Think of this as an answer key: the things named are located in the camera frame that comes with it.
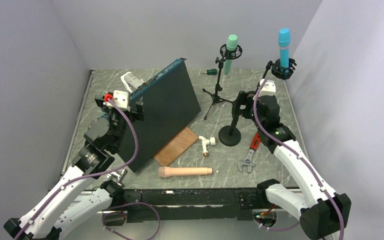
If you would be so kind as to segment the black round-base microphone stand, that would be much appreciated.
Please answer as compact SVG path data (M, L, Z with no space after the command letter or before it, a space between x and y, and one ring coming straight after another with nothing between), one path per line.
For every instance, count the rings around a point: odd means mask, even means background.
M237 128L240 116L240 105L237 103L232 105L231 115L231 124L222 127L218 132L220 142L228 147L236 146L241 141L241 132Z

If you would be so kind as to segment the black tripod microphone stand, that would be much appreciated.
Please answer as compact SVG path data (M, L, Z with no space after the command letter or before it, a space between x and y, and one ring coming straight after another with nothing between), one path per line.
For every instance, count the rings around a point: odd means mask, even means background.
M219 103L223 103L223 102L227 102L230 104L233 103L232 100L224 99L224 98L220 97L220 95L219 95L219 92L221 92L223 90L223 88L220 85L220 79L221 79L221 73L222 73L222 69L224 67L225 61L226 61L225 57L222 57L222 58L217 57L215 60L215 63L218 64L218 75L217 75L217 82L216 82L215 87L214 87L214 93L207 91L205 88L202 89L202 91L209 94L211 99L212 99L211 105L209 106L208 111L203 118L204 120L207 119L207 117L210 113L210 110L214 105L219 104Z

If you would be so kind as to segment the green microphone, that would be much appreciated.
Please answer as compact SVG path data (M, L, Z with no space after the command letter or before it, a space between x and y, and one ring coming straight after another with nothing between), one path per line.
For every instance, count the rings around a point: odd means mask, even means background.
M224 75L228 75L231 70L232 65L232 56L236 52L238 45L238 36L235 34L230 34L226 41L226 60L224 62Z

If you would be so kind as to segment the beige microphone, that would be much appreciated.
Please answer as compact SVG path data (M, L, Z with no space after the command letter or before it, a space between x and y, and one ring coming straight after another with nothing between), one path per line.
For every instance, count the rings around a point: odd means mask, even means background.
M213 173L210 167L168 167L163 166L158 169L158 176L169 178L176 176L205 176Z

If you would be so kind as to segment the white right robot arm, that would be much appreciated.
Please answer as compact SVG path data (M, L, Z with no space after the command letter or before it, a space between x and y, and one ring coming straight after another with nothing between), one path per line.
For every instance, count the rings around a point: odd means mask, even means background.
M257 128L256 144L267 147L280 160L302 193L299 196L278 180L269 179L257 185L256 203L262 208L275 205L287 211L311 240L344 239L351 199L345 193L337 193L310 163L296 136L281 123L277 98L240 91L232 104L228 132L236 130L239 117L253 121Z

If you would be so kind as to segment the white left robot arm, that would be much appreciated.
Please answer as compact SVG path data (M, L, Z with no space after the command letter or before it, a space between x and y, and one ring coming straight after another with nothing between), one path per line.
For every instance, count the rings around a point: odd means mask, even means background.
M124 203L124 190L115 181L105 180L95 193L72 205L72 202L89 185L102 175L116 173L130 165L139 153L139 141L133 122L144 119L142 99L131 108L130 95L118 91L97 97L96 103L104 112L96 118L84 134L86 145L80 149L71 166L59 182L28 213L20 218L10 218L3 225L14 240L63 240L96 212L117 210ZM121 166L109 169L114 154L120 152L126 129L133 136L134 152Z

